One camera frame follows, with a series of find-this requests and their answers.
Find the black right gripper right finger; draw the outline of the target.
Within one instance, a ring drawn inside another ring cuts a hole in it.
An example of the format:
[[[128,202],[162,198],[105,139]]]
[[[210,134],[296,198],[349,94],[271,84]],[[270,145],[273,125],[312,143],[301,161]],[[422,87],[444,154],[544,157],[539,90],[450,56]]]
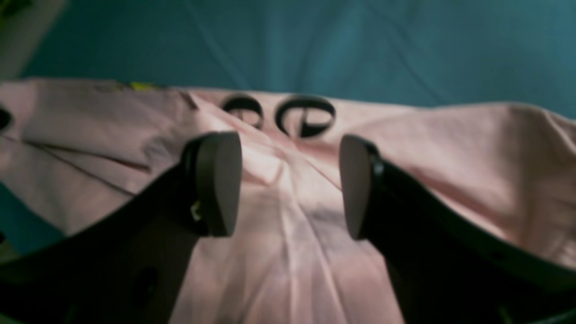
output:
[[[573,324],[575,272],[463,218],[364,138],[340,141],[348,233],[383,256],[407,324]]]

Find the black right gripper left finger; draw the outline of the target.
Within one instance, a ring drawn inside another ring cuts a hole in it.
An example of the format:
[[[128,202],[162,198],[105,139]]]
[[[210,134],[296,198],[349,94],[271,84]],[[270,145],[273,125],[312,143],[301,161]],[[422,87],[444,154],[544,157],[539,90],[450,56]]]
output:
[[[1,318],[19,324],[167,324],[201,237],[236,227],[236,132],[185,146],[180,162],[95,225],[1,264]]]

